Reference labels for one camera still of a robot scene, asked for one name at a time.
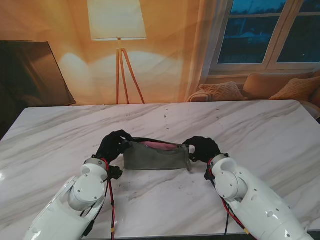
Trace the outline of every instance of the lamp shade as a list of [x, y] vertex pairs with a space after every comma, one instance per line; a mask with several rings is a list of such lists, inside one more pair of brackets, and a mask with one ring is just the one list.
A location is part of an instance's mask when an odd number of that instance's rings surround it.
[[139, 0], [87, 0], [91, 39], [146, 39]]

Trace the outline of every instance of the wooden tripod legs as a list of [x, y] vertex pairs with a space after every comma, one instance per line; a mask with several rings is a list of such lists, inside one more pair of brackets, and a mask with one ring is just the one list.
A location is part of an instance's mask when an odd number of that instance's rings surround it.
[[127, 50], [125, 48], [117, 48], [116, 49], [116, 104], [119, 104], [119, 62], [121, 65], [121, 74], [122, 74], [122, 80], [123, 80], [123, 86], [124, 86], [124, 92], [125, 92], [125, 98], [126, 98], [126, 103], [129, 104], [129, 96], [128, 96], [128, 90], [127, 90], [127, 83], [126, 83], [126, 76], [125, 76], [125, 68], [124, 68], [124, 61], [123, 61], [123, 56], [122, 53], [124, 54], [126, 64], [129, 68], [129, 71], [131, 73], [132, 79], [134, 81], [135, 87], [139, 92], [140, 98], [142, 103], [145, 103], [144, 97], [142, 96], [140, 87], [138, 85], [137, 79], [135, 77], [134, 71], [132, 69], [129, 56], [127, 53]]

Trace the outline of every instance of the white marble surface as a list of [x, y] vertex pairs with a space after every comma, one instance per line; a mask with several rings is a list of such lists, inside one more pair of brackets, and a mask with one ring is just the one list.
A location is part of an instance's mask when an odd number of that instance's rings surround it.
[[[22, 239], [103, 137], [120, 129], [175, 143], [215, 139], [283, 197], [304, 226], [320, 230], [320, 125], [308, 112], [293, 100], [201, 102], [26, 109], [0, 142], [0, 239]], [[113, 164], [123, 168], [122, 157]], [[205, 164], [192, 166], [192, 173], [125, 170], [113, 181], [116, 238], [222, 234], [221, 200], [203, 177]], [[105, 204], [88, 237], [109, 238], [110, 220]], [[228, 232], [243, 231], [231, 221]]]

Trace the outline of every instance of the window pane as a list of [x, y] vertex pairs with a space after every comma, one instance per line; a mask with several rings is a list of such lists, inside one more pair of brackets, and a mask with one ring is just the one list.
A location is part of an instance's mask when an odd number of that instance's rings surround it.
[[233, 0], [231, 15], [281, 13], [287, 0]]
[[278, 63], [320, 61], [320, 15], [297, 16], [285, 41]]
[[319, 0], [304, 0], [300, 8], [300, 13], [320, 12]]
[[230, 18], [218, 64], [262, 63], [279, 17]]

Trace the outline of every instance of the black glove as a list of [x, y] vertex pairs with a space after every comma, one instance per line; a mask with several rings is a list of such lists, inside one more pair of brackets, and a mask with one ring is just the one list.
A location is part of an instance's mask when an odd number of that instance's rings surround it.
[[221, 154], [218, 145], [211, 138], [194, 136], [183, 144], [193, 145], [195, 147], [195, 152], [189, 154], [190, 160], [193, 162], [201, 161], [208, 163], [210, 159]]
[[125, 140], [131, 141], [132, 139], [132, 136], [124, 130], [113, 131], [104, 137], [96, 155], [93, 157], [97, 159], [104, 158], [108, 163], [111, 163], [130, 147], [130, 143], [125, 142]]

